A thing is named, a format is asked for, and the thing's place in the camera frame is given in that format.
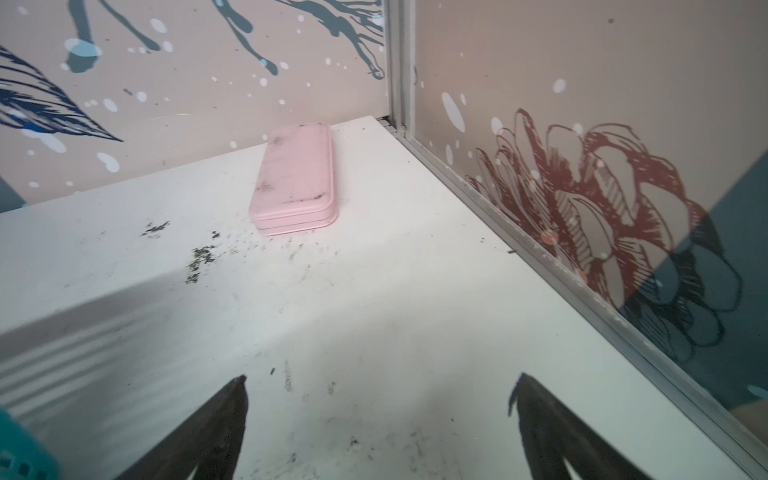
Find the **blue leaf drawing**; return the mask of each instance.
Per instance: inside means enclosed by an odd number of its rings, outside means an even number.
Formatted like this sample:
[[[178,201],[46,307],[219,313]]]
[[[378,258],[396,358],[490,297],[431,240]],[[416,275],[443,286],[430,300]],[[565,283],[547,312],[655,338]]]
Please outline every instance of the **blue leaf drawing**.
[[[309,13],[328,29],[331,35],[344,35],[352,42],[360,58],[368,65],[377,80],[384,78],[384,70],[368,44],[384,46],[384,18],[381,0],[275,0],[284,5]],[[335,15],[331,9],[340,13]]]
[[[0,124],[46,134],[122,141],[88,117],[37,68],[0,45]]]

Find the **white platform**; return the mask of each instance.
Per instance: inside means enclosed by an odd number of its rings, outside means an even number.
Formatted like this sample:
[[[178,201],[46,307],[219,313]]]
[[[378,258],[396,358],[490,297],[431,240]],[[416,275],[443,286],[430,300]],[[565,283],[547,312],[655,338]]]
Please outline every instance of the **white platform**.
[[[530,478],[524,371],[657,480],[746,478],[373,118],[333,131],[314,232],[248,219],[264,145],[0,215],[0,404],[65,478],[115,476],[241,374],[236,478]]]

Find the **teal object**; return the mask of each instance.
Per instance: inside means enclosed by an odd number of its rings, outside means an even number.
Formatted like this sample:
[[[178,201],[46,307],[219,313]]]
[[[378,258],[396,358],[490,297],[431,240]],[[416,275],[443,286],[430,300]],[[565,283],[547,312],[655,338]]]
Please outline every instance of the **teal object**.
[[[58,462],[0,409],[0,480],[58,480]]]

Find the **pink plastic box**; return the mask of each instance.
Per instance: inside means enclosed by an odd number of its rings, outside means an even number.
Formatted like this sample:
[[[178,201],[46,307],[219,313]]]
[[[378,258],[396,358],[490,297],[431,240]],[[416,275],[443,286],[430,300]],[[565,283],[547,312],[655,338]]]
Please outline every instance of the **pink plastic box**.
[[[331,128],[283,127],[270,135],[250,202],[250,218],[264,235],[330,225],[339,216]]]

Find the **red flower drawing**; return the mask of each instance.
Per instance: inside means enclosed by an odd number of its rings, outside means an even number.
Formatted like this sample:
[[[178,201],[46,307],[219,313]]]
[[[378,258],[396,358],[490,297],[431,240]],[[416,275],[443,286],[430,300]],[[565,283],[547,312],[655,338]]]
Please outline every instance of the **red flower drawing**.
[[[552,125],[544,140],[518,110],[466,180],[672,359],[718,344],[741,279],[675,167],[627,125]]]

